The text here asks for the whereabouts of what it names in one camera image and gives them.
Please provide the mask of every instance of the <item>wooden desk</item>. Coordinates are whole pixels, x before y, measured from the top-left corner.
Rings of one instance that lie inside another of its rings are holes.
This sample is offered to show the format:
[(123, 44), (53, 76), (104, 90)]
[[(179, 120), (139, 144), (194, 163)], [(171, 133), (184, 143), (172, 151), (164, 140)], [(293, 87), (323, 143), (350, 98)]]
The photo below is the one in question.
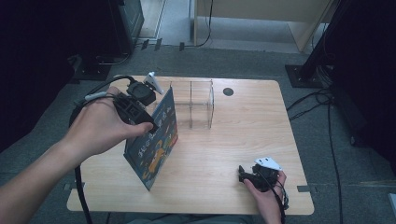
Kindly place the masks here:
[[(215, 0), (212, 17), (287, 21), (299, 51), (325, 18), (333, 0)], [(197, 45), (198, 17), (209, 17), (212, 0), (194, 0), (194, 44)]]
[[(210, 80), (158, 77), (159, 80)], [(123, 158), (124, 143), (81, 165), (91, 211), (187, 214), (258, 214), (237, 168), (251, 173), (254, 160), (272, 157), (284, 169), (289, 215), (314, 212), (304, 170), (278, 84), (271, 80), (213, 78), (215, 111), (210, 130), (179, 130), (179, 138), (151, 191)], [(121, 90), (126, 81), (114, 83)], [(233, 96), (223, 94), (233, 89)], [(68, 209), (81, 211), (76, 190)]]

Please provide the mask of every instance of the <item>human hand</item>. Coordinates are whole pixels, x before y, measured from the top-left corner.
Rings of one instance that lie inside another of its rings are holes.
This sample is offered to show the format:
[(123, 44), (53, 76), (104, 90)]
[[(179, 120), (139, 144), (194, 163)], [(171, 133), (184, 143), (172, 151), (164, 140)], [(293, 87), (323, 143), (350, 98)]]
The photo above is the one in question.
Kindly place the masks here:
[[(286, 175), (283, 171), (278, 172), (277, 181), (278, 183), (276, 183), (274, 190), (282, 200), (283, 192), (279, 183), (282, 186), (285, 186)], [(264, 218), (265, 223), (281, 223), (279, 204), (276, 201), (274, 193), (270, 189), (265, 192), (257, 190), (253, 183), (251, 183), (248, 179), (244, 180), (244, 184), (256, 200), (257, 207), (259, 208), (260, 214), (262, 215), (262, 218)]]
[[(110, 87), (107, 93), (118, 95), (120, 90)], [(92, 155), (109, 150), (126, 138), (147, 133), (152, 127), (150, 122), (138, 125), (124, 123), (117, 113), (113, 99), (103, 98), (82, 108), (59, 144), (72, 150), (76, 159), (83, 162)]]

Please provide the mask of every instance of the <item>white device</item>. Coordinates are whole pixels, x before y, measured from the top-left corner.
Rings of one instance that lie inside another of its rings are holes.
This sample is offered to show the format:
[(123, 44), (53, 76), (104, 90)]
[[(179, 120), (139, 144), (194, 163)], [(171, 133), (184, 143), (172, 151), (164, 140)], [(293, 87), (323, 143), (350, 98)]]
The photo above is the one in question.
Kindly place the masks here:
[(159, 94), (163, 95), (163, 88), (161, 88), (160, 84), (155, 78), (155, 72), (149, 72), (146, 75), (146, 78), (143, 81), (143, 83), (148, 84), (152, 89), (157, 91)]
[(278, 171), (282, 170), (282, 167), (278, 165), (276, 161), (274, 161), (271, 157), (259, 158), (255, 160), (255, 162), (262, 167), (266, 167)]

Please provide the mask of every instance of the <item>book cover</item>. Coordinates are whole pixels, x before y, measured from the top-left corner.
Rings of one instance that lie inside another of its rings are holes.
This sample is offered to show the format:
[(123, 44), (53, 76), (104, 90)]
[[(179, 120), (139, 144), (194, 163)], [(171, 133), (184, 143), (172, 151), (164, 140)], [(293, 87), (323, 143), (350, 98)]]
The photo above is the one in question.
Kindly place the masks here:
[(154, 184), (155, 178), (177, 141), (177, 120), (172, 87), (151, 116), (159, 127), (157, 132), (128, 139), (124, 151), (125, 159), (148, 190)]

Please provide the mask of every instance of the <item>table top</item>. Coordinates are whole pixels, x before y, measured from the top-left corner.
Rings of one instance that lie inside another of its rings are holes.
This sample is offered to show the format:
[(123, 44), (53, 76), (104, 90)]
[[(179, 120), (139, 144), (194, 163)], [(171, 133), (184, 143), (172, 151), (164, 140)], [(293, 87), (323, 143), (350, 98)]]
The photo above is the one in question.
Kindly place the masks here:
[[(251, 173), (254, 160), (271, 157), (287, 175), (287, 215), (314, 212), (303, 166), (277, 82), (227, 78), (157, 77), (160, 81), (212, 80), (211, 129), (180, 129), (178, 140), (150, 191), (123, 157), (125, 142), (81, 164), (91, 211), (186, 214), (259, 214), (238, 181), (239, 165)], [(112, 85), (125, 91), (127, 80)], [(232, 96), (223, 93), (233, 90)], [(81, 211), (72, 190), (67, 207)]]

